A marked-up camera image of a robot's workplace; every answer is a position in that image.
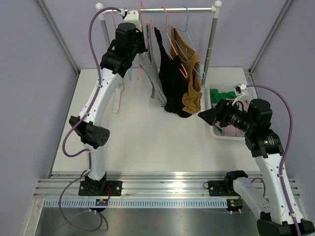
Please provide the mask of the mauve pink tank top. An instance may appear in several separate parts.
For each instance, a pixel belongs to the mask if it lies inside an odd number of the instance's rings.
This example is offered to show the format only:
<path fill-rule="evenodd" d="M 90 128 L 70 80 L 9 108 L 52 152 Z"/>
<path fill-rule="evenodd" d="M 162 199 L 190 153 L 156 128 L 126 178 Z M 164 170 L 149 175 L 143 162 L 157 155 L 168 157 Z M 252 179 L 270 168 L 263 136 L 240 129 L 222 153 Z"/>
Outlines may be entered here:
<path fill-rule="evenodd" d="M 248 110 L 249 101 L 248 100 L 238 101 L 237 105 L 238 105 L 240 111 L 244 110 L 246 112 Z M 226 137 L 241 137 L 241 138 L 243 138 L 245 136 L 245 133 L 243 131 L 239 130 L 238 128 L 233 127 L 232 125 L 228 125 L 227 127 L 221 128 L 219 126 L 219 123 L 217 122 L 215 124 L 215 128 L 223 136 L 226 136 Z"/>

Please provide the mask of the grey tank top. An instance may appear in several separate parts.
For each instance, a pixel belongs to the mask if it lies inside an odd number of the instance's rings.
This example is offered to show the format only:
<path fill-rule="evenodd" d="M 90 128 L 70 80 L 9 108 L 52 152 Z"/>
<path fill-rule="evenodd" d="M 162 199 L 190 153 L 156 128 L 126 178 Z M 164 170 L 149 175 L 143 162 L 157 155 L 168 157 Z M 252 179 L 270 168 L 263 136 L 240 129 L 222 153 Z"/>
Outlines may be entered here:
<path fill-rule="evenodd" d="M 151 27 L 147 25 L 143 31 L 146 33 L 145 39 L 147 39 L 148 45 L 146 46 L 147 52 L 139 55 L 139 64 L 151 82 L 151 98 L 158 99 L 161 106 L 164 107 L 166 105 L 167 99 L 162 91 L 162 84 L 158 76 L 158 67 L 153 54 Z"/>

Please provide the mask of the green tank top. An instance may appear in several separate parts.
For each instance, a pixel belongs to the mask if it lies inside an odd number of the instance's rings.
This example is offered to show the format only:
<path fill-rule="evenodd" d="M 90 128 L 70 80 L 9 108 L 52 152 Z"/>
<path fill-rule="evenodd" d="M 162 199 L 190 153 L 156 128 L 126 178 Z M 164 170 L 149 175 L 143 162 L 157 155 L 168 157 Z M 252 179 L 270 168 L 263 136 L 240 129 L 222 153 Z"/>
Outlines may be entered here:
<path fill-rule="evenodd" d="M 212 104 L 218 104 L 221 99 L 233 100 L 236 97 L 237 95 L 233 91 L 219 92 L 219 90 L 216 88 L 210 89 L 210 101 Z"/>

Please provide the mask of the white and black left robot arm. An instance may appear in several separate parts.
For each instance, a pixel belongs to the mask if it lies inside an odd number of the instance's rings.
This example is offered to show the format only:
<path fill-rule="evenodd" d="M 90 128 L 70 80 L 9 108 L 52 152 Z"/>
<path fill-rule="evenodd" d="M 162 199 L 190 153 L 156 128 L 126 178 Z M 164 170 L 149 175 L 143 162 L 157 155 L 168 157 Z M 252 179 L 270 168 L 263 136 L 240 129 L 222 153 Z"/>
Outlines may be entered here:
<path fill-rule="evenodd" d="M 106 107 L 118 85 L 122 82 L 137 54 L 146 52 L 144 34 L 140 23 L 120 23 L 107 52 L 97 63 L 98 79 L 85 108 L 78 116 L 71 116 L 69 124 L 84 144 L 88 168 L 80 183 L 80 196 L 119 196 L 113 187 L 119 181 L 107 181 L 104 165 L 104 145 L 110 131 L 101 126 Z"/>

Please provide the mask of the pink wire hanger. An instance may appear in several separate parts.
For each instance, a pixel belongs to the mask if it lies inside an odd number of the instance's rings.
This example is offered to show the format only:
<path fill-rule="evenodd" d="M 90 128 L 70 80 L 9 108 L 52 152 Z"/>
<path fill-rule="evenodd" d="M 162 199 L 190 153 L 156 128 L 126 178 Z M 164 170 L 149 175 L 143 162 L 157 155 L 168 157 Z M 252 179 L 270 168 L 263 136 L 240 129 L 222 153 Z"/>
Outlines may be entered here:
<path fill-rule="evenodd" d="M 111 12 L 111 16 L 112 16 L 112 20 L 113 20 L 114 28 L 115 28 L 115 29 L 117 29 L 117 24 L 116 24 L 116 21 L 115 21 L 115 13 L 114 13 L 114 10 L 112 10 L 112 12 Z"/>

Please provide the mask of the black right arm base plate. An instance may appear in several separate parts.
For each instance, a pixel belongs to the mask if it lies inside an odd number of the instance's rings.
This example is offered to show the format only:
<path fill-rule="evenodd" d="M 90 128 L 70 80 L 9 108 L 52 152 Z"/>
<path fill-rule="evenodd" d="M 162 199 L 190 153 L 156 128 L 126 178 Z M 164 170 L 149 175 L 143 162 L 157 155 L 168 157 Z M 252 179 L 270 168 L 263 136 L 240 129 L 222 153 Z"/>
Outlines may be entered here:
<path fill-rule="evenodd" d="M 203 183 L 203 188 L 207 189 L 211 197 L 230 196 L 223 180 L 210 180 Z"/>

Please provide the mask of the black tank top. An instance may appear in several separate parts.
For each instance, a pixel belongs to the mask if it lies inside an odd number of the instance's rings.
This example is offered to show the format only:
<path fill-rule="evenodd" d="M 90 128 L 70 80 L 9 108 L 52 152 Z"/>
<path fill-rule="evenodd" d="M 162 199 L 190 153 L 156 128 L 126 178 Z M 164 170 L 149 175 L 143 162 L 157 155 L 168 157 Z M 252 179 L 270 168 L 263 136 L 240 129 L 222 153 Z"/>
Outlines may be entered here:
<path fill-rule="evenodd" d="M 179 71 L 181 59 L 179 56 L 174 56 L 174 59 L 171 59 L 162 45 L 161 32 L 157 28 L 154 28 L 154 32 L 160 51 L 160 70 L 158 76 L 162 84 L 162 91 L 167 99 L 164 110 L 177 114 L 181 118 L 189 118 L 191 114 L 183 111 L 182 97 L 187 91 L 188 85 Z"/>

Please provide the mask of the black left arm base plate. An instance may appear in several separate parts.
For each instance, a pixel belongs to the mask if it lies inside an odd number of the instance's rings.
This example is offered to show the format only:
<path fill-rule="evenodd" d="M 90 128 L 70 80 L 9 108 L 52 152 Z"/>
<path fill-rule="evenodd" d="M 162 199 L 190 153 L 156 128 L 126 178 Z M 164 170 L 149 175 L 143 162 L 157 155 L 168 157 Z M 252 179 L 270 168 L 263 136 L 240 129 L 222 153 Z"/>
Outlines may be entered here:
<path fill-rule="evenodd" d="M 79 196 L 114 196 L 119 197 L 122 194 L 122 182 L 118 180 L 109 180 L 106 182 L 104 190 L 100 190 L 87 184 L 85 181 L 80 182 L 78 191 Z"/>

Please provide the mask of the blue hanger with mauve top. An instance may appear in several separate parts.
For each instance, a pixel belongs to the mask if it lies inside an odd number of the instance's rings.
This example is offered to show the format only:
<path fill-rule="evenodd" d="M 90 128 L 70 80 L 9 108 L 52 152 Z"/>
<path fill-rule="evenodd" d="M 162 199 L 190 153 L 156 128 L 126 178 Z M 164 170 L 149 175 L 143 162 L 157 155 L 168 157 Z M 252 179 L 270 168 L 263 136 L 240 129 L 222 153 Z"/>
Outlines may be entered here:
<path fill-rule="evenodd" d="M 126 16 L 127 16 L 127 10 L 125 8 L 123 8 L 123 10 L 125 11 L 125 16 L 123 17 L 124 23 L 126 23 Z M 132 69 L 131 66 L 128 69 L 128 78 L 131 80 L 132 79 Z"/>

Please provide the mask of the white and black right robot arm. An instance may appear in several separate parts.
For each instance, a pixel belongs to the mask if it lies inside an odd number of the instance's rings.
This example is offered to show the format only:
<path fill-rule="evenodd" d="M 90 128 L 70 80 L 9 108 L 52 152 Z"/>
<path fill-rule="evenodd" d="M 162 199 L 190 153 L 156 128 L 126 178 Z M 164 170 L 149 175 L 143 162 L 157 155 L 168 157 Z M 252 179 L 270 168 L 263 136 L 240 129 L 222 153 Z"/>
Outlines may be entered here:
<path fill-rule="evenodd" d="M 253 187 L 244 171 L 228 172 L 223 188 L 229 195 L 238 194 L 248 205 L 261 236 L 308 236 L 315 232 L 313 222 L 305 219 L 296 204 L 286 176 L 284 149 L 279 136 L 270 128 L 270 103 L 253 99 L 247 111 L 236 103 L 222 99 L 215 107 L 198 116 L 213 126 L 232 125 L 245 134 L 245 143 L 258 165 L 267 197 Z"/>

